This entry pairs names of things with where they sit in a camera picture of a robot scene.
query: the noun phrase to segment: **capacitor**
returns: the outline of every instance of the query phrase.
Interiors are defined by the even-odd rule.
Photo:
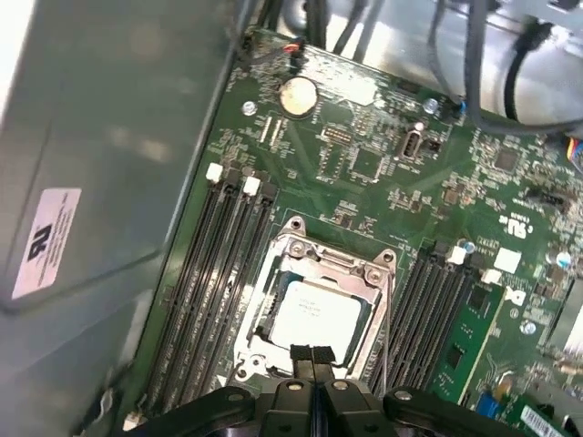
[[[567,270],[571,267],[572,262],[573,259],[571,258],[570,253],[563,250],[557,254],[556,263],[560,268]]]
[[[439,102],[434,98],[428,98],[423,103],[423,111],[432,116],[439,109]]]
[[[472,241],[468,241],[467,239],[460,239],[459,241],[457,241],[457,245],[460,248],[464,248],[465,253],[467,253],[468,255],[471,255],[476,251],[476,244],[473,243]]]
[[[280,88],[280,105],[286,116],[305,118],[318,104],[318,88],[307,77],[292,77]]]
[[[560,252],[560,249],[558,248],[558,246],[551,246],[548,249],[547,254],[545,255],[545,258],[547,259],[547,263],[555,264],[557,262],[557,255],[559,252]]]

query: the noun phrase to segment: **white slot latch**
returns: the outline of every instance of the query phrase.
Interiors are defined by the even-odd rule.
[[[496,269],[487,269],[482,275],[482,282],[485,284],[499,284],[502,279],[502,272]]]
[[[247,196],[255,196],[259,190],[259,185],[261,181],[253,176],[247,177],[245,180],[245,185],[243,186],[243,193]]]
[[[467,251],[464,248],[453,246],[449,252],[447,252],[446,261],[461,266],[464,264],[465,255],[467,255]]]
[[[220,181],[222,177],[222,165],[215,162],[209,164],[209,169],[207,170],[207,180],[216,184]]]

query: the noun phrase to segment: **screw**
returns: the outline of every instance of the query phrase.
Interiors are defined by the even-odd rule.
[[[370,269],[366,272],[366,280],[368,280],[371,284],[378,284],[381,281],[381,272],[377,269]]]
[[[410,401],[413,398],[410,392],[404,390],[396,391],[394,397],[401,401]]]
[[[303,384],[301,382],[290,382],[288,383],[288,389],[291,391],[299,391],[303,388]]]
[[[301,241],[293,241],[293,243],[290,245],[290,252],[296,257],[303,255],[305,250],[306,248]]]
[[[428,98],[423,103],[423,111],[432,116],[439,108],[439,102],[434,98]]]
[[[248,102],[243,103],[243,106],[240,110],[242,111],[243,115],[247,117],[253,116],[257,112],[257,104],[249,100]]]
[[[230,394],[227,399],[229,400],[229,402],[238,402],[238,401],[243,400],[243,395],[242,394]]]
[[[348,383],[345,381],[336,381],[334,384],[332,384],[332,386],[336,390],[348,390]]]

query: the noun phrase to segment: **gray cable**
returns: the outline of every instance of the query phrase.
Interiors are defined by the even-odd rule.
[[[439,62],[439,55],[437,54],[437,29],[444,21],[445,10],[445,0],[437,0],[434,17],[431,20],[431,26],[429,27],[429,36],[427,37],[427,61],[429,63],[429,68],[431,68],[431,72],[434,74],[434,77],[442,90],[454,103],[460,105],[462,103],[462,99],[449,86],[449,83],[447,82],[447,79],[444,75],[444,70],[441,67],[441,63]]]

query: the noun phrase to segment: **white label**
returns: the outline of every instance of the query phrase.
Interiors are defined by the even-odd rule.
[[[557,432],[550,423],[529,406],[525,406],[520,414],[520,420],[538,437],[563,437],[560,432]]]
[[[506,233],[514,235],[518,239],[525,239],[528,234],[532,234],[534,228],[530,225],[527,226],[528,218],[514,213],[512,213],[512,217],[500,216],[499,222],[506,225],[504,228]]]
[[[12,299],[53,285],[81,188],[48,188],[36,207]]]

